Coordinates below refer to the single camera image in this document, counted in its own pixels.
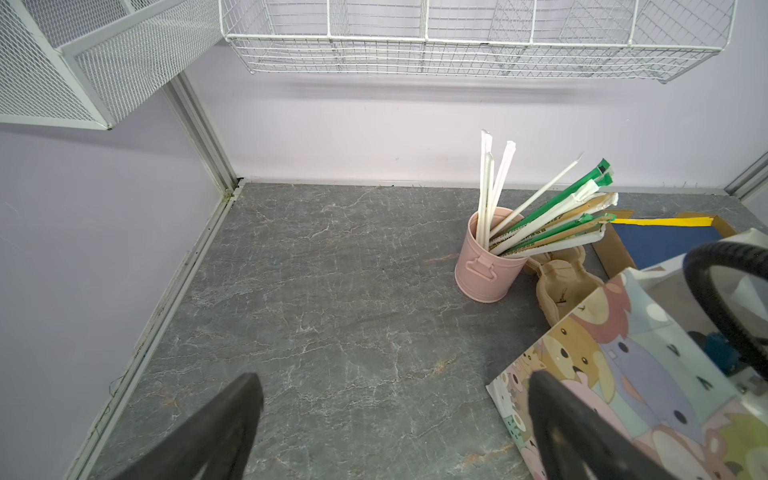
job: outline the yellow tape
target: yellow tape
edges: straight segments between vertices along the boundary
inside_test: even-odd
[[[710,227],[712,217],[695,218],[617,218],[613,223],[623,223],[625,225],[661,225],[665,227]]]

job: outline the white wire basket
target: white wire basket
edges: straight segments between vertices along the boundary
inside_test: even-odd
[[[720,53],[737,0],[220,0],[258,71],[652,78]]]
[[[217,0],[0,0],[0,122],[112,128],[220,39]]]

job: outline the pink bucket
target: pink bucket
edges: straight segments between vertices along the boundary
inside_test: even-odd
[[[491,228],[498,225],[512,210],[496,207]],[[518,215],[515,222],[522,220]],[[483,303],[498,302],[518,277],[528,258],[501,258],[480,247],[475,240],[478,214],[474,212],[467,223],[462,252],[453,273],[458,288],[469,298]]]

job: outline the gift bag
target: gift bag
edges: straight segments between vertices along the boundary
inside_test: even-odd
[[[768,389],[751,369],[729,379],[704,353],[694,333],[711,331],[711,321],[685,291],[681,266],[678,257],[624,270],[486,387],[535,480],[546,478],[528,407],[538,370],[677,478],[768,479]],[[729,281],[733,292],[743,283]]]

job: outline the bucket handle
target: bucket handle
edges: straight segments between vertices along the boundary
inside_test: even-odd
[[[485,275],[483,272],[479,272],[473,268],[473,266],[476,263],[480,263],[482,266],[488,269],[488,272],[491,274],[491,276]],[[493,261],[490,259],[485,259],[483,257],[477,257],[474,260],[467,261],[466,264],[467,270],[474,273],[477,276],[480,276],[482,279],[487,280],[489,282],[492,282],[498,278],[498,275],[495,271],[493,271]]]

